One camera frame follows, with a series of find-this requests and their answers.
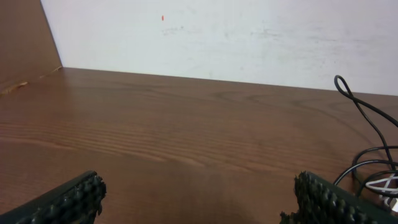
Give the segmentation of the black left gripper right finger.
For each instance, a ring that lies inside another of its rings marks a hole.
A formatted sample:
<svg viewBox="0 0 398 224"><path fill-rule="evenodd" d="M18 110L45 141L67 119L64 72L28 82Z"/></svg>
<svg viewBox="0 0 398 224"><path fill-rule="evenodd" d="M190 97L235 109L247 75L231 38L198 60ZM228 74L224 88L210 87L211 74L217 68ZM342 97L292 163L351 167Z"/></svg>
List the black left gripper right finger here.
<svg viewBox="0 0 398 224"><path fill-rule="evenodd" d="M280 224L397 224L397 217L311 172L295 177L298 210L280 213Z"/></svg>

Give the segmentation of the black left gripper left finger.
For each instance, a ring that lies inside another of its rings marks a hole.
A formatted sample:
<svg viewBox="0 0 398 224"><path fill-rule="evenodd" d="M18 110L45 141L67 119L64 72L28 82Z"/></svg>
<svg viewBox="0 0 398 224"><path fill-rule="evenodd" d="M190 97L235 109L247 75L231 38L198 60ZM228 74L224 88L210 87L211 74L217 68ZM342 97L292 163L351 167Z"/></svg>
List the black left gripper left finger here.
<svg viewBox="0 0 398 224"><path fill-rule="evenodd" d="M94 223L102 213L106 184L89 170L1 215L7 224Z"/></svg>

